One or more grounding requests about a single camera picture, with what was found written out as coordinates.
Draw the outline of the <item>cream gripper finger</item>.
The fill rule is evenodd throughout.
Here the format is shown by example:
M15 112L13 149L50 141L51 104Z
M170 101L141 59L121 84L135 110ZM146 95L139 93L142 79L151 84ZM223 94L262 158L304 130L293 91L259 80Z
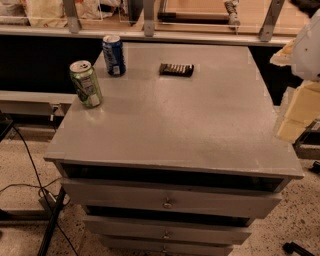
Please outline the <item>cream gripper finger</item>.
M294 43L295 43L295 40L292 39L279 51L274 53L270 58L270 63L280 67L290 66Z
M289 88L281 107L276 136L293 143L320 116L320 82L303 81L296 89Z

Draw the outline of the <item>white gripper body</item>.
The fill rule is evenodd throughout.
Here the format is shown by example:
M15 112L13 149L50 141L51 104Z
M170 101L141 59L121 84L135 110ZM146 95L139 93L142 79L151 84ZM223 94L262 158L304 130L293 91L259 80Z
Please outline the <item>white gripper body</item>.
M291 55L292 73L301 79L320 80L320 9L298 33Z

